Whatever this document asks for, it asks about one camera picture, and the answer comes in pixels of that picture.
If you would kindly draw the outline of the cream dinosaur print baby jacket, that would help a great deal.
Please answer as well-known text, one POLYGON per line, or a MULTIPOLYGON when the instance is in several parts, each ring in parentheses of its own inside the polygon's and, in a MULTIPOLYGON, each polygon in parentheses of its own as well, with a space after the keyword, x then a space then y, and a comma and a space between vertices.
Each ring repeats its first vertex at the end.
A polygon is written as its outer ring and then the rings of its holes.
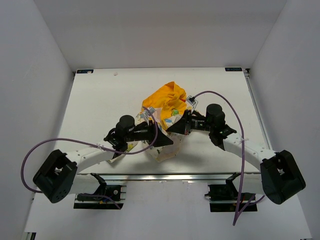
POLYGON ((139 142, 142 143, 143 148, 146 148, 146 153, 157 162, 163 162, 176 156, 180 151, 185 135, 167 132, 167 129, 181 119, 185 110, 191 110, 191 107, 186 103, 186 98, 186 91, 174 81, 171 81, 144 99, 142 101, 141 112, 138 113, 136 117, 133 117, 135 124, 137 125, 144 121, 142 118, 142 112, 144 111, 143 107, 153 107, 155 113, 153 114, 153 119, 150 118, 149 120, 155 123, 157 130, 159 128, 166 136, 173 140, 172 145, 154 147, 145 141, 125 142, 120 137, 116 136, 116 127, 114 127, 104 138, 104 141, 109 142, 113 149, 117 151, 110 162, 112 163, 121 157, 119 152, 128 153, 139 142))

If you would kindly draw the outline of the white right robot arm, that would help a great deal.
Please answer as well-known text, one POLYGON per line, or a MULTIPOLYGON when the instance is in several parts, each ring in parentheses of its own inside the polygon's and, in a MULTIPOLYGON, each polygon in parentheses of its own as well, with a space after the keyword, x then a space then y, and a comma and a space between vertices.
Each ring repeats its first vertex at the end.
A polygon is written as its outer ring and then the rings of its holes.
POLYGON ((181 119, 167 130, 181 135, 188 135, 193 130, 206 131, 216 147, 240 158, 244 157, 245 161, 259 170, 259 176, 245 173, 243 185, 234 181, 225 187, 226 195, 233 200, 245 191, 264 195, 280 205, 306 188, 302 173, 289 151, 276 152, 245 140, 226 124, 225 113, 219 104, 208 105, 205 116, 185 110, 181 119))

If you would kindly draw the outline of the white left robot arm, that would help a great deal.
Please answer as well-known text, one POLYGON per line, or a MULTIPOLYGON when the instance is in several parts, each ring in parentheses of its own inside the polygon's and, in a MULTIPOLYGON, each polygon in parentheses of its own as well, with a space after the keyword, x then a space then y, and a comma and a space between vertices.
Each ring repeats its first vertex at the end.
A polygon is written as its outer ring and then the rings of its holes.
POLYGON ((134 155, 130 144, 145 143, 145 150, 173 145, 173 140, 160 130, 156 121, 135 124, 130 115, 122 116, 116 126, 98 143, 86 143, 85 148, 64 153, 52 151, 33 177, 33 183, 55 204, 67 195, 77 194, 91 200, 108 199, 106 181, 97 173, 81 172, 104 161, 134 155))

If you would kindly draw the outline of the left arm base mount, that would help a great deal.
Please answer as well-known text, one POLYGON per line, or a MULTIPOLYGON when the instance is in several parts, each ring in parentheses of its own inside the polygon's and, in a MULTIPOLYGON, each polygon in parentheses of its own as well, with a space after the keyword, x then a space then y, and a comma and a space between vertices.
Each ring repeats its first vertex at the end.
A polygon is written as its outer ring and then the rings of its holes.
POLYGON ((126 193, 126 185, 103 185, 94 193, 77 194, 73 208, 82 210, 121 210, 126 199, 126 193))

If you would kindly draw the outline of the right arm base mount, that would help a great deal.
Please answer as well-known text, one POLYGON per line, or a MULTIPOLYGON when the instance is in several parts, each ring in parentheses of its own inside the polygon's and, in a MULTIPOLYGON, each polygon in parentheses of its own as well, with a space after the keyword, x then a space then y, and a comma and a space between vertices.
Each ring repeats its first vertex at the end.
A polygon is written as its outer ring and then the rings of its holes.
MULTIPOLYGON (((250 197, 253 196, 251 193, 242 193, 240 198, 239 211, 249 201, 250 197)), ((209 201, 209 208, 211 213, 234 213, 237 206, 238 192, 232 190, 226 184, 210 184, 208 185, 208 193, 204 195, 204 198, 209 201)), ((253 205, 250 202, 249 206, 244 209, 244 212, 257 212, 257 205, 253 205)))

